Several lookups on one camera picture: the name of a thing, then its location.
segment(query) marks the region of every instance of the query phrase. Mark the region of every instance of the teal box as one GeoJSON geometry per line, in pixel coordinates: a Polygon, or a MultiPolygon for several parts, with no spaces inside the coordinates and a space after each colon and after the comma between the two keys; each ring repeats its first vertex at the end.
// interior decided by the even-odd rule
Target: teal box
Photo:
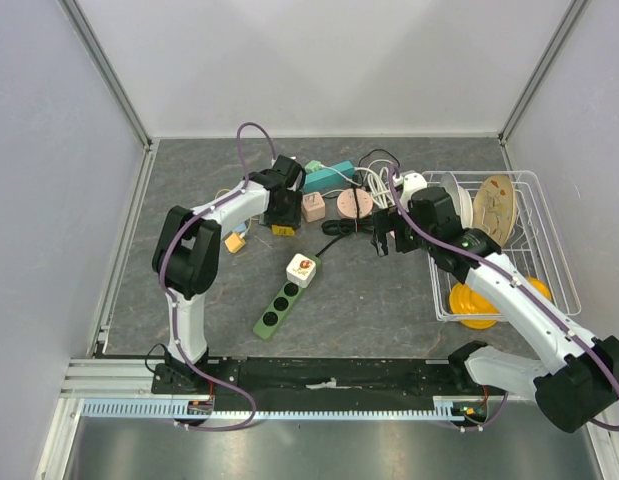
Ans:
{"type": "MultiPolygon", "coordinates": [[[[355,173],[354,166],[349,160],[333,165],[331,168],[338,170],[347,178],[352,178],[355,173]]],[[[345,182],[345,179],[336,172],[328,168],[323,168],[317,172],[307,174],[305,186],[302,190],[305,193],[313,193],[343,182],[345,182]]]]}

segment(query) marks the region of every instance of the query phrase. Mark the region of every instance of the beige plate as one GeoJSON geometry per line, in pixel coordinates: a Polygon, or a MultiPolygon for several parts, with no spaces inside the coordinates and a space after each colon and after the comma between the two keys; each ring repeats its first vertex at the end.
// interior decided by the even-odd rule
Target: beige plate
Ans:
{"type": "Polygon", "coordinates": [[[516,224],[518,209],[511,180],[494,175],[484,181],[473,201],[473,226],[484,230],[501,247],[516,224]]]}

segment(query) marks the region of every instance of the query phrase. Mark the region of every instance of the wire rack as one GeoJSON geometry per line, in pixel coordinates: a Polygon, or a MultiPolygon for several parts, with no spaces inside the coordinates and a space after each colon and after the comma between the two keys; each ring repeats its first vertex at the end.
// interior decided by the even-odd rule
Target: wire rack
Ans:
{"type": "MultiPolygon", "coordinates": [[[[440,183],[445,172],[425,172],[429,186],[440,183]]],[[[568,316],[580,313],[580,300],[573,284],[564,252],[560,246],[538,177],[533,172],[452,172],[458,184],[474,199],[482,183],[491,175],[507,175],[511,179],[518,206],[513,232],[503,247],[516,269],[525,277],[535,277],[549,287],[554,304],[568,316]]],[[[484,225],[473,225],[489,233],[484,225]]],[[[450,274],[439,270],[432,258],[429,270],[438,320],[504,320],[502,315],[456,315],[449,308],[449,293],[458,283],[450,274]]]]}

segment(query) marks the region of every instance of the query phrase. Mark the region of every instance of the pink round object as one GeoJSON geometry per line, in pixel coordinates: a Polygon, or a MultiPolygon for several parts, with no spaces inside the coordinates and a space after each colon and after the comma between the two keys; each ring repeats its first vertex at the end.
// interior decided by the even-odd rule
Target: pink round object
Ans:
{"type": "MultiPolygon", "coordinates": [[[[373,210],[373,199],[364,190],[356,189],[360,218],[365,218],[373,210]]],[[[353,189],[345,190],[338,195],[337,207],[340,218],[356,218],[356,200],[353,198],[353,189]]]]}

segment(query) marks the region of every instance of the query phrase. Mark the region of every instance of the green power strip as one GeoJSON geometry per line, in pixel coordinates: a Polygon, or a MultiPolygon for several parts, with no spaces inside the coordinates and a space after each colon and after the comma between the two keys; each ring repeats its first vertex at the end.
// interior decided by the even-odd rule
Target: green power strip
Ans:
{"type": "MultiPolygon", "coordinates": [[[[318,257],[309,255],[308,258],[316,262],[316,275],[320,273],[322,262],[318,257]]],[[[262,314],[258,323],[253,327],[253,333],[258,335],[263,340],[271,340],[271,337],[278,331],[280,325],[293,306],[300,300],[300,297],[305,293],[306,288],[301,288],[295,283],[286,282],[273,302],[269,304],[265,313],[262,314]]]]}

